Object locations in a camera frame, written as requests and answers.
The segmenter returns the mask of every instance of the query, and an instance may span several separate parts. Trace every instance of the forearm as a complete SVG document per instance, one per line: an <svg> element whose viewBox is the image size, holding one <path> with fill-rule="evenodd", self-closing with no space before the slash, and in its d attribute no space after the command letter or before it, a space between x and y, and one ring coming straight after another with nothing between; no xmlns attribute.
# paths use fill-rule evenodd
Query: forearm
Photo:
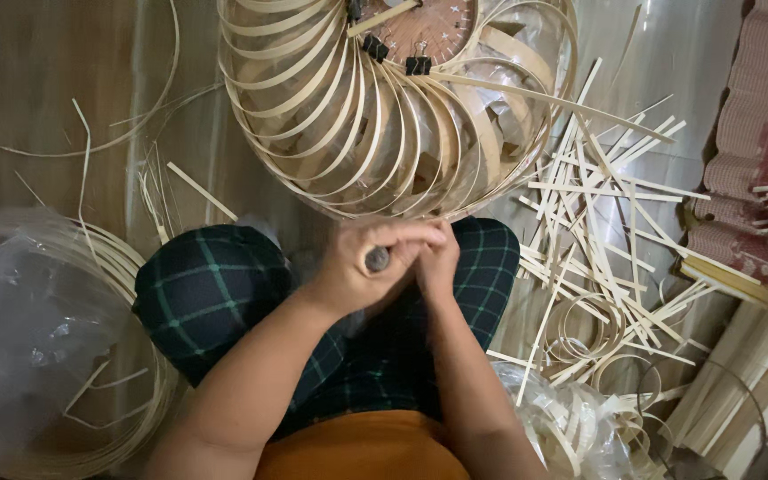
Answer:
<svg viewBox="0 0 768 480"><path fill-rule="evenodd" d="M302 287L265 317L198 386L187 419L202 441L246 451L262 448L286 413L304 364L334 315Z"/></svg>
<svg viewBox="0 0 768 480"><path fill-rule="evenodd" d="M452 294L432 296L429 340L444 424L473 477L543 478L503 385Z"/></svg>

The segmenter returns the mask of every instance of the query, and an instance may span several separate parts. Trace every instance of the green plaid fabric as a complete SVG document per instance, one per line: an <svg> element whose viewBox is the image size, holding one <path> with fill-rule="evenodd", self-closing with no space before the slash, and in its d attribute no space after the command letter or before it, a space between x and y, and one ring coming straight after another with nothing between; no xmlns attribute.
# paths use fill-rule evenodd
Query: green plaid fabric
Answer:
<svg viewBox="0 0 768 480"><path fill-rule="evenodd" d="M452 225L461 247L455 297L487 348L505 309L520 257L496 220ZM209 369L293 289L280 250L251 227L216 225L163 246L136 278L138 314L157 348L197 386ZM426 345L427 312L410 286L356 337L328 331L304 367L274 438L350 412L407 409L440 419Z"/></svg>

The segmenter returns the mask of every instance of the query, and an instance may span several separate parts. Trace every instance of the person's left hand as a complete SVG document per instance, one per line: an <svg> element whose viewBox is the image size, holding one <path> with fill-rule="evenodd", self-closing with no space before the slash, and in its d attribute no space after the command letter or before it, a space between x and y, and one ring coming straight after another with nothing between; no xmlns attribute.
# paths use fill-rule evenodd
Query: person's left hand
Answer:
<svg viewBox="0 0 768 480"><path fill-rule="evenodd" d="M310 301L332 313L336 321L381 300L405 275L421 247L445 242L446 235L424 221L344 221L328 248L322 268L302 289ZM364 261L375 246L388 248L390 262L383 271L370 273Z"/></svg>

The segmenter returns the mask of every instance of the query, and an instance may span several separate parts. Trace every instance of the plastic bag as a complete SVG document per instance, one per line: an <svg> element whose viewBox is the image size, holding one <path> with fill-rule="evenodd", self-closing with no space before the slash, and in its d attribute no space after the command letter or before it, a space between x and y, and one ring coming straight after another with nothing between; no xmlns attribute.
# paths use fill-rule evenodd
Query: plastic bag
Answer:
<svg viewBox="0 0 768 480"><path fill-rule="evenodd" d="M61 416L131 315L72 231L47 211L0 213L0 462Z"/></svg>
<svg viewBox="0 0 768 480"><path fill-rule="evenodd" d="M517 398L525 369L505 361L492 363L496 375L513 399ZM532 446L551 478L650 478L645 466L634 465L639 455L620 434L620 400L606 398L585 384L550 385L530 371L523 401L515 411Z"/></svg>

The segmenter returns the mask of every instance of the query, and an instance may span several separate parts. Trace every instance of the dark plaid trousers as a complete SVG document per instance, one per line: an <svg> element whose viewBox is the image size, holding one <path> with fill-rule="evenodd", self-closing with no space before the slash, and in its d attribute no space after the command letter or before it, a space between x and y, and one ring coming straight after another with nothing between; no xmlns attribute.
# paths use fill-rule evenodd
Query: dark plaid trousers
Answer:
<svg viewBox="0 0 768 480"><path fill-rule="evenodd" d="M487 349L514 283L519 242L496 220L467 217L452 229L461 247L455 299ZM156 347L197 387L292 289L287 262L272 241L249 226L221 224L160 248L138 272L133 311ZM440 420L427 316L412 284L356 336L328 330L273 438L350 412L405 409Z"/></svg>

